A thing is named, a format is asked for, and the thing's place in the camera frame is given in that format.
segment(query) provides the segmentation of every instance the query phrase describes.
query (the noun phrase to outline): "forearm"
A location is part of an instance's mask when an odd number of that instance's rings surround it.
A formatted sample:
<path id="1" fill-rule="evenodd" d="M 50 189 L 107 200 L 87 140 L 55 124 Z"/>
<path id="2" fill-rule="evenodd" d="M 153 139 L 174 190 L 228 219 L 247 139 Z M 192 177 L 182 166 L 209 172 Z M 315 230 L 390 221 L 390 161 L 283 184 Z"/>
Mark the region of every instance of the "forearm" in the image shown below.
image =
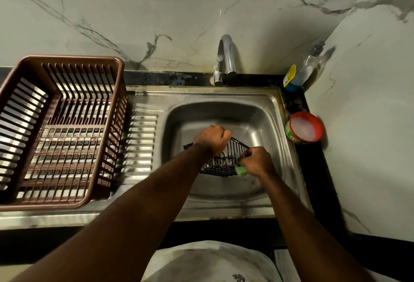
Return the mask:
<path id="1" fill-rule="evenodd" d="M 308 281 L 370 281 L 372 278 L 325 230 L 277 176 L 261 179 L 298 274 Z"/>
<path id="2" fill-rule="evenodd" d="M 15 281 L 139 281 L 208 158 L 183 151 Z"/>

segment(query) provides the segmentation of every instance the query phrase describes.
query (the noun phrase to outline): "bottle cap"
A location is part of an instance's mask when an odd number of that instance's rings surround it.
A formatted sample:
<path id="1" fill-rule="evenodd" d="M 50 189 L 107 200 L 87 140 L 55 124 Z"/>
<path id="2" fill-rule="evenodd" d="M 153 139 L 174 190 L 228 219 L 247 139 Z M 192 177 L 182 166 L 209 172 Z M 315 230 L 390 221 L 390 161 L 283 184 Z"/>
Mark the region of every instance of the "bottle cap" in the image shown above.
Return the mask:
<path id="1" fill-rule="evenodd" d="M 323 41 L 321 41 L 318 44 L 314 45 L 312 50 L 310 51 L 310 55 L 312 55 L 312 56 L 320 55 L 323 51 L 323 46 L 324 45 L 325 45 L 325 43 Z"/>

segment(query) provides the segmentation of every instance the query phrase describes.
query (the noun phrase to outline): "faucet spout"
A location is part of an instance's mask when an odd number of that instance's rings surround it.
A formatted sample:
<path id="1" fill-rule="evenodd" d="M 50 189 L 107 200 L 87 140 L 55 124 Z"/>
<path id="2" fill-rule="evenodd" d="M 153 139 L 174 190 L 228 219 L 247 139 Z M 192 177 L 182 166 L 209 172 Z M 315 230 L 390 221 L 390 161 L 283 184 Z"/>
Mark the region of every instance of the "faucet spout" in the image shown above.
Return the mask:
<path id="1" fill-rule="evenodd" d="M 223 64 L 225 65 L 225 71 L 222 73 Z M 213 70 L 213 81 L 215 86 L 223 86 L 223 74 L 228 74 L 229 76 L 237 74 L 234 44 L 228 34 L 224 34 L 219 42 L 217 61 Z"/>

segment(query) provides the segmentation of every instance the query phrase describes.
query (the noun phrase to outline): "yellow label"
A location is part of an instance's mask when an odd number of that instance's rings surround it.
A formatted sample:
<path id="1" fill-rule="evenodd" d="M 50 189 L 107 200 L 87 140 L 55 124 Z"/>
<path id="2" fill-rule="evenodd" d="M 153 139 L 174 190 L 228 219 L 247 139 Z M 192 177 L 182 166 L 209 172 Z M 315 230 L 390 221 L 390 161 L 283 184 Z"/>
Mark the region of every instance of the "yellow label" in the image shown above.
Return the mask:
<path id="1" fill-rule="evenodd" d="M 287 72 L 287 74 L 285 75 L 283 79 L 283 87 L 286 87 L 286 85 L 289 84 L 289 82 L 293 79 L 293 77 L 295 77 L 295 75 L 296 75 L 296 65 L 292 65 L 291 68 L 289 69 L 289 72 Z"/>

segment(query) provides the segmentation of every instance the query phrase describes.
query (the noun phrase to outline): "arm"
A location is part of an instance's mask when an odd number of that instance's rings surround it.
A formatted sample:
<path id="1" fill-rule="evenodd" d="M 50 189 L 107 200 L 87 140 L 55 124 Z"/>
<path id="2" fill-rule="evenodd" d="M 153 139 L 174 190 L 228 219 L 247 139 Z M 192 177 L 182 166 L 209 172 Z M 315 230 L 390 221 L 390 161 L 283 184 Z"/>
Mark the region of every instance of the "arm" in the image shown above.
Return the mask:
<path id="1" fill-rule="evenodd" d="M 239 161 L 269 195 L 302 282 L 374 281 L 282 181 L 263 147 L 247 150 Z"/>
<path id="2" fill-rule="evenodd" d="M 223 151 L 231 135 L 210 125 L 193 146 L 125 192 L 81 232 L 13 281 L 140 281 L 202 165 Z"/>

